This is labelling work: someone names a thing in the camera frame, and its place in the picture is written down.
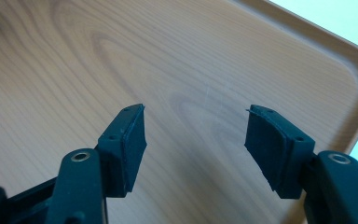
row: brown wooden tray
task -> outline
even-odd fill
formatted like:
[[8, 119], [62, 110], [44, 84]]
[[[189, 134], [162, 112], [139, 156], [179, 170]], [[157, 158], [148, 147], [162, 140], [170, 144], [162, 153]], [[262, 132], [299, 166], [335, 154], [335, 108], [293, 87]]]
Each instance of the brown wooden tray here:
[[146, 106], [148, 148], [111, 223], [296, 223], [243, 146], [250, 104], [348, 151], [358, 48], [262, 1], [0, 1], [0, 186], [9, 196]]

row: metal screw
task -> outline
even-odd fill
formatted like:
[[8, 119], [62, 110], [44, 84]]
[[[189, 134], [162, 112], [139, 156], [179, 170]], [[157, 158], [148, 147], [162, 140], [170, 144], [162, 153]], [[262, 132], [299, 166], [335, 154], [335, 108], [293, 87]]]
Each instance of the metal screw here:
[[348, 159], [347, 157], [344, 157], [342, 155], [339, 155], [337, 153], [332, 153], [332, 154], [328, 155], [328, 158], [330, 158], [330, 160], [332, 160], [332, 161], [335, 161], [337, 163], [344, 164], [344, 165], [351, 163], [350, 159]]
[[90, 157], [88, 152], [79, 152], [71, 157], [71, 161], [85, 161]]

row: tray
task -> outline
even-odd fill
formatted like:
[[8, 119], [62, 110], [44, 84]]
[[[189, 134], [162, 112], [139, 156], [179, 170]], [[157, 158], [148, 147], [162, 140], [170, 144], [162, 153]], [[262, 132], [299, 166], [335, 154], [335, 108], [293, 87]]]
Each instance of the tray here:
[[148, 147], [111, 223], [298, 223], [243, 146], [251, 104], [349, 152], [358, 48], [262, 1], [0, 1], [0, 186], [8, 196], [94, 147], [143, 103]]

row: light blue background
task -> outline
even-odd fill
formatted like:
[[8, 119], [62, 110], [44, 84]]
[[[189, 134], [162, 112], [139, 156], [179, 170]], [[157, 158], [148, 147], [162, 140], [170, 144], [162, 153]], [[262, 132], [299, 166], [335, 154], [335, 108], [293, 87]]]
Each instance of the light blue background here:
[[[271, 0], [271, 2], [358, 45], [358, 0]], [[358, 160], [358, 142], [351, 156]]]

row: wood grain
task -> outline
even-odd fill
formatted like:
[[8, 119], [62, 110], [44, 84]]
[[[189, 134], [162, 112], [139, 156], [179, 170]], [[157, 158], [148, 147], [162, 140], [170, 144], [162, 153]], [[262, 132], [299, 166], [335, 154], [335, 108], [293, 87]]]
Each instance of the wood grain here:
[[146, 106], [134, 192], [111, 223], [296, 223], [243, 146], [250, 104], [317, 142], [358, 136], [358, 48], [259, 1], [0, 0], [0, 186], [9, 196]]

